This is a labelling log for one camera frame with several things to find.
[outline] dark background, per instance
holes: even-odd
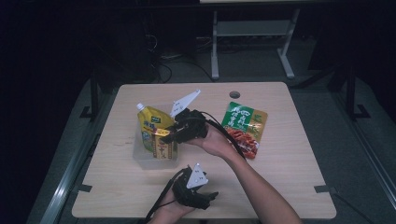
[[[84,3],[85,9],[98,7]],[[192,56],[194,38],[211,36],[210,11],[159,11],[148,21],[147,11],[76,9],[80,6],[61,0],[0,5],[2,223],[26,221],[69,113],[92,73],[104,91],[122,83],[149,83],[154,79],[150,64],[158,55],[147,51],[145,34],[162,40],[160,50],[171,47]],[[303,8],[294,37],[318,40],[312,68],[353,57],[359,77],[396,120],[393,9],[388,1]]]

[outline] forearm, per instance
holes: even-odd
[[[301,223],[288,202],[241,156],[222,157],[233,169],[257,216],[263,223]]]

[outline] wooden table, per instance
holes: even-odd
[[[333,218],[328,192],[317,193],[325,182],[297,110],[284,83],[208,83],[124,85],[120,88],[73,207],[75,217],[145,217],[167,181],[180,169],[200,162],[209,183],[199,192],[219,191],[206,210],[185,218],[257,218],[233,171],[198,147],[180,145],[179,165],[168,170],[142,170],[133,159],[138,103],[172,104],[195,91],[189,106],[221,121],[231,101],[268,113],[256,159],[248,161],[291,204],[301,218]],[[239,91],[239,99],[229,96]]]

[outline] packaged food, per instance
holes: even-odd
[[[153,134],[157,129],[165,129],[174,124],[174,120],[165,112],[142,104],[137,105],[139,112],[140,129],[142,132],[142,140],[145,149],[153,152]]]
[[[168,135],[170,131],[164,129],[156,129],[152,135],[152,152],[153,157],[156,159],[172,159],[172,151],[175,147],[175,143],[171,142],[166,144],[161,140],[162,137]]]
[[[254,159],[267,118],[264,111],[230,102],[221,125],[236,140],[245,157]]]

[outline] hand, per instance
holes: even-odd
[[[160,205],[166,204],[155,211],[154,216],[152,217],[149,223],[162,223],[162,224],[171,224],[176,223],[179,219],[187,215],[188,213],[195,210],[193,207],[184,206],[176,201],[175,194],[172,191],[172,188],[168,190],[165,194],[165,197],[161,201]]]
[[[230,153],[236,153],[228,139],[218,129],[206,124],[206,138],[195,138],[187,141],[187,144],[203,148],[207,153],[224,159]]]

